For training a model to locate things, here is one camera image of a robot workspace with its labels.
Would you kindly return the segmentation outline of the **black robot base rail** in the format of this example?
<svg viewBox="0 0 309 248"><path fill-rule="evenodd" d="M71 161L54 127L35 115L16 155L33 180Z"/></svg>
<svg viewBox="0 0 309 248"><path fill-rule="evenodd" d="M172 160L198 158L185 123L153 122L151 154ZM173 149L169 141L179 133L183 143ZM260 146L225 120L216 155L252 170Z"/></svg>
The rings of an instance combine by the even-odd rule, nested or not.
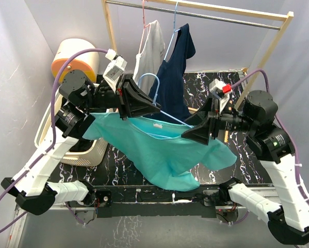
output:
<svg viewBox="0 0 309 248"><path fill-rule="evenodd" d="M153 185L97 186L92 203L69 205L93 210L96 218L120 216L200 216L235 221L244 215L234 203L218 199L216 185L202 185L188 192L167 191Z"/></svg>

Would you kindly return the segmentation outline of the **teal t shirt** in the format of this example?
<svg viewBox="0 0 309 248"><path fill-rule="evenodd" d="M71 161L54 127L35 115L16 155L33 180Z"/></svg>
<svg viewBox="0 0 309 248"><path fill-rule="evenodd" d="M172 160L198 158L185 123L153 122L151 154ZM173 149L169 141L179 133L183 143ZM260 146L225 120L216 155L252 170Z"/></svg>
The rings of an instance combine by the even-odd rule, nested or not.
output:
<svg viewBox="0 0 309 248"><path fill-rule="evenodd" d="M118 113L94 113L94 122L83 135L103 138L134 163L151 184L174 191L191 191L200 183L190 172L201 163L211 171L227 168L237 157L217 139L207 145L182 138L187 126L145 117L122 120Z"/></svg>

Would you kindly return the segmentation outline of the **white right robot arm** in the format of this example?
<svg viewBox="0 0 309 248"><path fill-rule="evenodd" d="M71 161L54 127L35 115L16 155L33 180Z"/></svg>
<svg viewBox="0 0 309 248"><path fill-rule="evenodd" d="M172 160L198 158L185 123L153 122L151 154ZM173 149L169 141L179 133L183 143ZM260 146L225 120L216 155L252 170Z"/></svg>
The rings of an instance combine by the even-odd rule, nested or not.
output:
<svg viewBox="0 0 309 248"><path fill-rule="evenodd" d="M191 129L182 134L207 145L220 131L239 131L271 178L279 197L275 203L249 189L237 178L221 183L216 193L203 193L206 203L240 204L265 222L271 234L284 245L309 243L309 196L300 192L296 180L296 150L287 134L275 123L278 105L270 93L250 92L242 111L221 106L223 94L209 98L205 105L186 119Z"/></svg>

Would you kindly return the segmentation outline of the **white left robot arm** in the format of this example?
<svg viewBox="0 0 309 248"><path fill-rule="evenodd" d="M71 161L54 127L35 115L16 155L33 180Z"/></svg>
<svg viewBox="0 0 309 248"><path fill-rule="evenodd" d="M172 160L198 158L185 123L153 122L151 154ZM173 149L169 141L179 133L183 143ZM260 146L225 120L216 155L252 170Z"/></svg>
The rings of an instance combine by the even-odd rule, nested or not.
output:
<svg viewBox="0 0 309 248"><path fill-rule="evenodd" d="M25 211L41 215L54 204L76 201L84 206L95 202L96 190L88 182L49 183L47 180L65 154L83 138L94 122L95 112L118 109L120 118L134 118L159 113L161 106L133 81L131 75L117 78L117 89L107 82L95 86L80 70L68 72L59 87L66 99L54 114L54 128L28 163L12 178L4 178L2 187L15 197Z"/></svg>

